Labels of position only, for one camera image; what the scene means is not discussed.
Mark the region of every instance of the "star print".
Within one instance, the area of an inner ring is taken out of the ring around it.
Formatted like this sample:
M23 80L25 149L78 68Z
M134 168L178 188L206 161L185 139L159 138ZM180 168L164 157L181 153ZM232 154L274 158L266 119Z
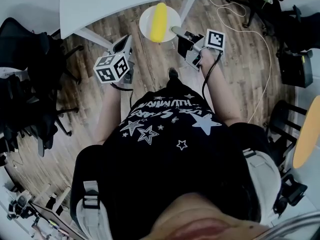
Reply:
M147 129L139 128L138 131L141 133L138 142L145 140L149 145L152 143L152 137L159 135L159 133L152 130L152 125L150 125Z
M178 120L179 120L179 118L175 116L174 118L172 118L171 123L174 124L174 123L175 123L176 121L178 121Z
M191 99L191 98L194 98L195 96L191 96L190 93L188 95L184 95L184 97L188 98L188 99Z
M198 116L196 114L190 114L195 120L196 123L193 124L193 127L201 127L206 135L210 135L211 127L221 126L221 123L214 122L211 120L212 114L206 114L204 117Z
M128 121L128 125L127 125L126 127L122 128L122 129L120 130L120 132L129 129L130 136L132 136L132 134L134 134L134 131L135 131L135 129L136 129L137 127L144 126L144 124L141 124L141 123L139 123L139 122L140 122L140 120L135 121L135 122Z
M182 151L184 148L187 148L187 147L188 147L185 140L184 140L184 141L179 140L179 143L178 143L178 145L176 145L176 146L177 146L178 148L180 148L181 151Z

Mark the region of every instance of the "black t-shirt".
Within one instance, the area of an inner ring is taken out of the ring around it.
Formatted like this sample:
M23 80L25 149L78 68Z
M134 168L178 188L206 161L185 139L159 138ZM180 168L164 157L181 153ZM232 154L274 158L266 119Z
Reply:
M222 212L260 220L260 206L242 150L268 153L262 128L227 127L189 87L148 92L101 145L78 156L71 215L97 180L114 240L138 240L179 196L199 193Z

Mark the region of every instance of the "wooden floor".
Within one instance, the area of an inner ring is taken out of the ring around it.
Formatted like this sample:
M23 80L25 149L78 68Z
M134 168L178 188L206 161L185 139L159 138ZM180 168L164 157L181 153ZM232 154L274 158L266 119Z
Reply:
M166 0L165 3L179 10L182 0ZM225 0L214 0L217 4ZM180 73L182 82L201 92L203 76L188 66L177 52L178 40L158 44L144 38L139 30L139 18L144 10L156 3L144 4L121 11L101 19L89 28L107 40L114 42L118 38L131 34L133 37L133 54L131 60L135 63L133 79L133 103L147 91L157 91L167 82L167 70L175 67ZM242 14L241 8L231 5L236 12ZM219 10L224 22L238 30L244 18L234 15L229 10ZM226 33L225 53L221 67L227 82L238 100L242 116L248 120L263 92L269 75L269 54L264 41L255 33L237 33L219 21L217 8L209 0L196 0L192 6L183 27L194 34L206 34L206 30L214 29ZM262 23L258 18L252 22L249 30L262 32ZM275 53L278 48L274 37L266 41L272 53L272 70L267 91L253 118L253 123L262 126L271 114L277 101L284 99L293 103L295 89L283 85L280 79L278 60ZM61 119L67 131L72 136L65 136L59 129L54 136L53 147L46 150L43 158L38 156L37 142L33 137L19 139L19 153L12 153L8 158L6 168L12 178L24 188L38 195L44 185L50 183L52 190L60 194L71 186L75 160L78 153L93 143L93 130L98 120L102 105L104 87L98 82L93 66L96 59L102 56L105 49L77 35L65 40L66 50L77 45L83 45L84 51L76 53L68 60L68 69L81 76L82 83L76 85L66 76L61 79L63 89L59 93L58 107L79 107L79 113L68 113ZM122 93L122 118L129 112L129 93Z

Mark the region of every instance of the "black shoe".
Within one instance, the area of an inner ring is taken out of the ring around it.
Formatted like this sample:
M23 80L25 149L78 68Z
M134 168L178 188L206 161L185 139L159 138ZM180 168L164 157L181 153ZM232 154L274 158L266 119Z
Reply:
M168 76L169 76L169 79L171 79L171 78L178 78L179 79L179 73L178 73L178 71L175 70L174 67L169 68Z

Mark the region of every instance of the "white cable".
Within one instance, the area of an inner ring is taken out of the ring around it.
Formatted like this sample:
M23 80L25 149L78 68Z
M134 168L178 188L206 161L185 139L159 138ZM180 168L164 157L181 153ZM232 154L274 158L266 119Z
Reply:
M251 121L252 118L254 117L255 113L257 112L258 106L259 106L259 104L260 104L260 102L261 102L261 100L262 100L262 98L263 98L263 96L264 96L264 94L265 94L265 92L266 92L266 90L267 90L267 86L268 86L268 83L269 83L269 80L270 80L270 76L271 76L272 60L271 60L271 53L270 53L269 46L268 46L265 38L264 38L260 33L256 32L256 31L252 31L252 30L242 30L242 31L239 31L239 30L236 30L236 29L234 29L234 28L226 25L226 24L222 21L220 15L219 15L219 9L228 9L228 10L230 10L231 12L233 12L235 15L237 15L237 16L239 16L239 17L244 17L244 16L246 16L247 10L246 10L246 8L243 7L241 4L238 4L237 2L231 2L231 3L227 3L227 4L223 4L223 5L217 5L217 4L215 4L214 2L212 2L212 0L209 0L209 1L210 1L214 6L218 7L218 9L216 9L216 13L217 13L217 15L218 15L218 17L219 17L219 20L222 22L222 24L223 24L225 27L227 27L228 29L231 29L231 30L233 30L233 31L235 31L235 32L238 32L238 33L241 33L241 32L253 32L253 33L257 33L257 34L263 39L263 41L264 41L264 43L265 43L265 45L266 45L266 47L267 47L267 49L268 49L269 58L270 58L269 77L268 77L268 80L266 81L264 90L263 90L262 95L261 95L261 97L260 97L260 99L259 99L259 101L258 101L258 104L256 105L256 107L255 107L255 109L254 109L254 111L253 111L253 114L252 114L252 116L250 117L250 119L249 119L249 121L248 121L248 123L250 123L250 121ZM241 7L244 9L244 15L240 15L240 14L236 13L235 11L233 11L232 9L226 7L226 6L231 5L231 4L236 4L236 5L238 5L238 6L241 6Z

